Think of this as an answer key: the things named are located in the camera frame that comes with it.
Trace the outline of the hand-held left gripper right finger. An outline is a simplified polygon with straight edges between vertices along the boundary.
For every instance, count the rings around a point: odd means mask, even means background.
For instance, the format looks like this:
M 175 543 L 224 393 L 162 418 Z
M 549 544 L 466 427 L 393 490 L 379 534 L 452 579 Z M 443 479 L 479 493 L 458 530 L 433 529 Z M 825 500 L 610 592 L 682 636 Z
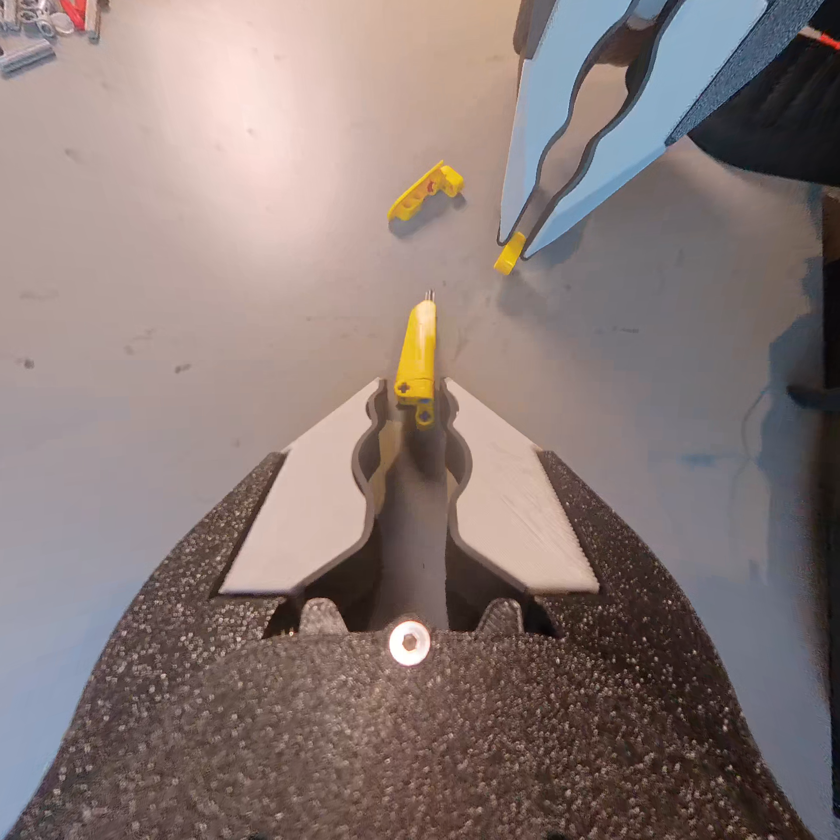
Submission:
M 455 478 L 453 538 L 526 594 L 599 592 L 581 542 L 529 437 L 447 377 L 447 431 L 464 468 Z

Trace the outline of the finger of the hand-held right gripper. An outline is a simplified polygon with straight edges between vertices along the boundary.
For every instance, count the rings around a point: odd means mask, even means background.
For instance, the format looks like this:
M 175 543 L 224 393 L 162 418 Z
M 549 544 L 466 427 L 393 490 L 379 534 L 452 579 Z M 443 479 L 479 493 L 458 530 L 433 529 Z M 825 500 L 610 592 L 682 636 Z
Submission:
M 506 245 L 539 184 L 548 150 L 571 120 L 597 52 L 632 14 L 631 1 L 522 2 L 516 111 L 503 179 L 497 242 Z
M 616 116 L 584 147 L 567 184 L 549 200 L 527 236 L 534 257 L 657 160 L 681 115 L 763 15 L 767 2 L 635 2 L 632 17 L 652 21 L 654 36 Z

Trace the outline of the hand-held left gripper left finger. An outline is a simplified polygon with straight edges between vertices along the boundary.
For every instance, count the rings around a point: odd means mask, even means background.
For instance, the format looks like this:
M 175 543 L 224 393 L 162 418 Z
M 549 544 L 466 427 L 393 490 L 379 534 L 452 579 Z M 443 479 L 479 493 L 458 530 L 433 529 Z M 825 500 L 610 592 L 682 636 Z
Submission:
M 220 595 L 298 594 L 367 543 L 387 414 L 376 377 L 283 451 Z

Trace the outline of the small yellow toy beam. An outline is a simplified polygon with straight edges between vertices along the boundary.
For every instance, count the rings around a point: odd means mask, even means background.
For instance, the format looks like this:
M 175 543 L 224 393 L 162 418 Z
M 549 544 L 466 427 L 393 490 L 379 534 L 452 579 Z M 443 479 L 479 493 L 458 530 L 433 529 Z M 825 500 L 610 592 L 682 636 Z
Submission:
M 493 266 L 494 270 L 505 276 L 510 275 L 520 259 L 526 240 L 525 234 L 521 232 L 512 234 L 503 246 Z

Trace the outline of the yellow angled toy beam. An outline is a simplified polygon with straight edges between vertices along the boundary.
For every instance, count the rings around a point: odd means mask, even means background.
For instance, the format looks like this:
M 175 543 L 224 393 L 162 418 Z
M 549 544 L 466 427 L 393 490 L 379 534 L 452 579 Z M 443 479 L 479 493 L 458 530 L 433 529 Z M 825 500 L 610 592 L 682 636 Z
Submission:
M 440 161 L 399 196 L 388 210 L 387 221 L 408 222 L 429 197 L 444 193 L 450 198 L 455 198 L 462 193 L 464 186 L 464 177 L 450 165 Z

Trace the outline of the yellow toy actuator assembly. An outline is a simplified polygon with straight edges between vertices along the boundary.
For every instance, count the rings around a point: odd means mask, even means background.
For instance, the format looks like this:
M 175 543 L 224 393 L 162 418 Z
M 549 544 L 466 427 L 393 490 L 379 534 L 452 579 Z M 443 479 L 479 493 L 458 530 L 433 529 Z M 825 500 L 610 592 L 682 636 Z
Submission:
M 394 394 L 397 405 L 414 410 L 416 428 L 435 424 L 435 352 L 437 308 L 433 290 L 410 312 L 397 365 Z

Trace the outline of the person's right forearm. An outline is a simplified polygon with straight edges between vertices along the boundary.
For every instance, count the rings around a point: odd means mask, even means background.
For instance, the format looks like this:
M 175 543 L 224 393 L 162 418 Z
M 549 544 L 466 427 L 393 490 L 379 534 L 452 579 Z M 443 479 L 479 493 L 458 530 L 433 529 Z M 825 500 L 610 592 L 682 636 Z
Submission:
M 755 78 L 689 131 L 744 171 L 839 187 L 838 31 L 799 34 Z

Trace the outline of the grey desk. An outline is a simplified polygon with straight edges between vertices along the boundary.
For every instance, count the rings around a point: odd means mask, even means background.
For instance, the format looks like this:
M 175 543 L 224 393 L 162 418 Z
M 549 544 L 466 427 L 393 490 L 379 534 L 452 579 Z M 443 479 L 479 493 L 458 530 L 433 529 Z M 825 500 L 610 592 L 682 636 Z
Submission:
M 817 187 L 681 141 L 492 268 L 518 2 L 111 2 L 2 79 L 2 834 L 134 594 L 436 291 L 439 369 L 557 452 L 706 625 L 835 838 Z M 443 161 L 461 194 L 389 208 Z

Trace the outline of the pile of small toy parts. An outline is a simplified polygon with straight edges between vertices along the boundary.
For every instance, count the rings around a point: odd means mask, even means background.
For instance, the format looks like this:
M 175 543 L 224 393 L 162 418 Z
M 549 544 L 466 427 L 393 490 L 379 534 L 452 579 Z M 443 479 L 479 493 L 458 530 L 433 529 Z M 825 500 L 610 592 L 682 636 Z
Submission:
M 97 44 L 110 1 L 2 1 L 1 77 L 11 78 L 56 58 L 61 39 Z

